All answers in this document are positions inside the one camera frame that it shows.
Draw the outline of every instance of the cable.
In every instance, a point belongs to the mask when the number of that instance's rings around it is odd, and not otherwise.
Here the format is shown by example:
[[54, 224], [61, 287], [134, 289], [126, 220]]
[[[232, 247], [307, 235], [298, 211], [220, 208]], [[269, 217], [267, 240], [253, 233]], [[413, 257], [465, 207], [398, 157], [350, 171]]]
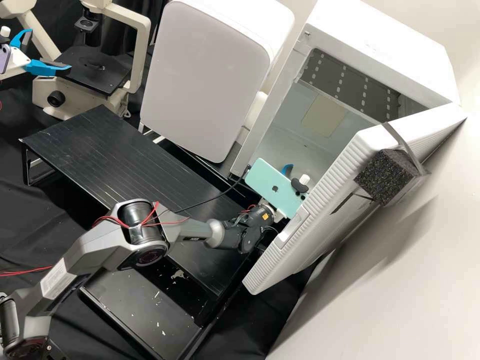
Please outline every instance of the cable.
[[11, 277], [11, 276], [16, 276], [16, 275], [35, 273], [35, 272], [42, 272], [42, 271], [45, 271], [45, 270], [48, 270], [48, 269], [51, 269], [51, 268], [52, 268], [51, 266], [44, 266], [44, 267], [37, 267], [37, 268], [34, 268], [34, 269], [25, 270], [25, 271], [14, 271], [14, 272], [5, 271], [3, 273], [0, 273], [0, 278], [6, 278], [6, 277]]
[[116, 218], [116, 217], [113, 217], [113, 216], [100, 216], [97, 220], [95, 220], [95, 222], [93, 223], [93, 225], [91, 226], [92, 228], [96, 227], [100, 222], [104, 221], [104, 220], [108, 220], [108, 221], [111, 221], [111, 222], [114, 222], [114, 223], [117, 223], [118, 225], [120, 225], [122, 228], [126, 228], [126, 229], [129, 229], [130, 226], [128, 226], [126, 223], [124, 223], [122, 220], [120, 220], [119, 218]]
[[263, 229], [274, 231], [274, 232], [276, 232], [277, 235], [279, 234], [279, 231], [278, 231], [276, 228], [272, 227], [272, 226], [266, 225], [266, 226], [263, 226]]
[[156, 223], [153, 223], [153, 224], [148, 224], [148, 225], [143, 225], [144, 228], [150, 228], [150, 227], [154, 227], [154, 226], [158, 226], [158, 225], [176, 225], [176, 224], [181, 224], [181, 223], [184, 223], [186, 222], [188, 219], [190, 219], [190, 216], [189, 217], [186, 217], [182, 220], [179, 220], [179, 221], [166, 221], [166, 222], [156, 222]]
[[235, 181], [227, 190], [225, 190], [224, 192], [221, 192], [220, 194], [218, 194], [217, 196], [214, 196], [208, 200], [205, 200], [205, 201], [201, 201], [201, 202], [198, 202], [194, 205], [191, 205], [191, 206], [187, 206], [187, 207], [184, 207], [184, 208], [181, 208], [180, 210], [176, 210], [174, 211], [175, 214], [178, 214], [178, 213], [182, 213], [186, 210], [190, 210], [191, 208], [196, 208], [197, 206], [200, 206], [200, 205], [203, 205], [203, 204], [206, 204], [208, 202], [211, 202], [212, 200], [215, 200], [215, 199], [218, 199], [219, 197], [225, 195], [226, 193], [228, 193], [230, 190], [232, 190], [235, 186], [237, 186], [237, 184], [242, 180], [242, 178], [245, 176], [245, 174], [248, 172], [248, 170], [250, 169], [250, 166], [247, 166], [245, 168], [245, 170], [243, 171], [243, 174], [238, 178], [237, 181]]
[[233, 225], [231, 226], [231, 228], [236, 227], [239, 224], [240, 220], [242, 220], [245, 216], [248, 217], [249, 215], [247, 213], [243, 213], [243, 214], [238, 215], [238, 217], [236, 218], [236, 220], [233, 223]]
[[254, 208], [255, 206], [256, 206], [255, 204], [249, 205], [249, 206], [246, 208], [246, 210], [242, 210], [242, 211], [240, 211], [240, 212], [241, 212], [241, 213], [249, 213], [250, 210], [251, 210], [252, 208]]
[[157, 210], [157, 208], [159, 207], [160, 203], [158, 201], [155, 202], [155, 206], [153, 207], [153, 209], [150, 211], [150, 213], [148, 214], [148, 216], [146, 218], [143, 219], [143, 221], [140, 223], [142, 226], [146, 223], [149, 222], [150, 218], [152, 217], [152, 215], [154, 214], [155, 210]]
[[170, 211], [170, 209], [163, 210], [159, 215], [153, 217], [151, 220], [159, 219], [163, 214], [165, 214], [168, 211]]

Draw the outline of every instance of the phone case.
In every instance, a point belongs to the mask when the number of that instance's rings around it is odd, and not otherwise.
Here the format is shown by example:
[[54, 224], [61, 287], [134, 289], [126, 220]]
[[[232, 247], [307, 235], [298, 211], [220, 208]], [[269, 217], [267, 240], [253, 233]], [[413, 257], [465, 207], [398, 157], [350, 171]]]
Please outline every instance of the phone case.
[[0, 45], [0, 74], [5, 74], [12, 49], [7, 44]]

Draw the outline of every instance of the white panel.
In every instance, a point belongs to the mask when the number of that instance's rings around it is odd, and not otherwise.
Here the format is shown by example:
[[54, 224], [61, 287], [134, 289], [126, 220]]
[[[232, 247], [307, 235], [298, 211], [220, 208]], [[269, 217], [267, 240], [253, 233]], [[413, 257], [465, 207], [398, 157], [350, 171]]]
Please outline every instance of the white panel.
[[142, 123], [197, 155], [223, 161], [293, 21], [275, 0], [167, 4]]
[[[462, 108], [451, 103], [391, 121], [390, 124], [408, 142], [415, 155], [423, 160], [466, 117]], [[358, 218], [361, 213], [355, 207], [347, 207], [347, 211], [337, 219], [341, 226], [335, 226], [336, 223], [328, 219], [332, 211], [358, 187], [353, 179], [376, 152], [397, 147], [395, 139], [381, 125], [359, 131], [303, 202], [302, 207], [310, 216], [282, 248], [272, 242], [243, 279], [248, 291], [260, 293], [301, 270], [302, 266], [338, 241], [345, 226], [351, 225], [352, 216]]]

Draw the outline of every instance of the black cable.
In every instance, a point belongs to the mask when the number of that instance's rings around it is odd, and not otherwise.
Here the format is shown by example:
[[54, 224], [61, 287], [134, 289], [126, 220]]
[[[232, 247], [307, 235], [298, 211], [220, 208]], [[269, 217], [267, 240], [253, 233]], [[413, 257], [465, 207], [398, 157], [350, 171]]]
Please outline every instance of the black cable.
[[189, 209], [191, 209], [191, 208], [196, 208], [197, 206], [200, 206], [200, 205], [203, 205], [203, 204], [205, 204], [205, 203], [211, 202], [212, 200], [218, 199], [219, 197], [225, 195], [225, 194], [228, 193], [230, 190], [232, 190], [235, 186], [237, 186], [240, 181], [242, 181], [242, 178], [245, 176], [245, 174], [246, 174], [249, 170], [250, 170], [250, 166], [247, 166], [247, 167], [245, 168], [245, 170], [243, 171], [243, 174], [238, 178], [238, 180], [235, 181], [235, 182], [234, 182], [227, 190], [225, 190], [224, 192], [222, 192], [222, 193], [218, 194], [217, 196], [214, 196], [214, 197], [212, 197], [212, 198], [210, 198], [210, 199], [208, 199], [208, 200], [201, 201], [201, 202], [198, 202], [198, 203], [196, 203], [196, 204], [194, 204], [194, 205], [181, 208], [180, 210], [176, 210], [176, 211], [174, 211], [175, 214], [184, 212], [184, 211], [189, 210]]

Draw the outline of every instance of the red wire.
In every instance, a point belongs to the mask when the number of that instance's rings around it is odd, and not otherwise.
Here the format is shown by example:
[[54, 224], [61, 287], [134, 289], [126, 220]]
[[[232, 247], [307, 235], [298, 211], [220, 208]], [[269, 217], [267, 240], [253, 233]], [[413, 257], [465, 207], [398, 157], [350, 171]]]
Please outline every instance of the red wire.
[[5, 277], [10, 277], [10, 276], [34, 273], [36, 271], [47, 270], [47, 269], [50, 269], [50, 268], [51, 268], [51, 266], [44, 266], [44, 267], [37, 267], [37, 268], [34, 268], [34, 269], [24, 270], [24, 271], [14, 271], [14, 272], [6, 271], [6, 272], [3, 272], [3, 273], [0, 273], [0, 277], [5, 278]]
[[[157, 210], [157, 208], [159, 207], [160, 203], [157, 201], [153, 207], [153, 210], [150, 212], [150, 214], [148, 214], [148, 216], [146, 218], [143, 219], [143, 221], [140, 223], [142, 226], [149, 222], [152, 215], [154, 214], [155, 210]], [[100, 216], [97, 220], [95, 220], [95, 222], [93, 223], [93, 225], [91, 226], [92, 228], [96, 227], [100, 222], [102, 222], [103, 220], [110, 220], [110, 221], [113, 221], [115, 223], [117, 223], [118, 225], [120, 225], [122, 228], [125, 228], [125, 229], [130, 229], [130, 226], [126, 223], [124, 223], [122, 220], [120, 220], [119, 218], [117, 217], [114, 217], [114, 216]]]
[[248, 213], [248, 212], [250, 211], [250, 209], [251, 209], [251, 208], [254, 208], [254, 207], [255, 207], [255, 204], [252, 204], [252, 205], [248, 206], [248, 207], [246, 208], [246, 210], [242, 210], [242, 211], [240, 211], [240, 212], [241, 212], [241, 213]]
[[122, 220], [120, 220], [119, 218], [116, 218], [116, 217], [113, 217], [113, 216], [100, 216], [97, 220], [95, 220], [95, 222], [93, 223], [93, 225], [91, 227], [92, 228], [96, 227], [103, 220], [113, 221], [113, 222], [117, 223], [118, 225], [120, 225], [122, 228], [128, 229], [130, 227], [126, 223], [124, 223]]
[[166, 222], [157, 222], [157, 223], [154, 223], [154, 224], [149, 224], [149, 225], [143, 225], [144, 228], [149, 228], [149, 227], [153, 227], [153, 226], [158, 226], [158, 225], [174, 225], [174, 224], [181, 224], [181, 223], [184, 223], [186, 222], [188, 219], [190, 219], [190, 217], [186, 217], [180, 221], [166, 221]]
[[143, 224], [149, 222], [149, 220], [150, 220], [150, 218], [152, 217], [152, 215], [154, 214], [155, 210], [157, 210], [157, 208], [159, 207], [159, 204], [160, 204], [160, 203], [159, 203], [158, 201], [155, 203], [155, 206], [153, 207], [153, 210], [152, 210], [152, 211], [148, 214], [148, 216], [147, 216], [146, 218], [144, 218], [143, 221], [140, 223], [142, 226], [143, 226]]

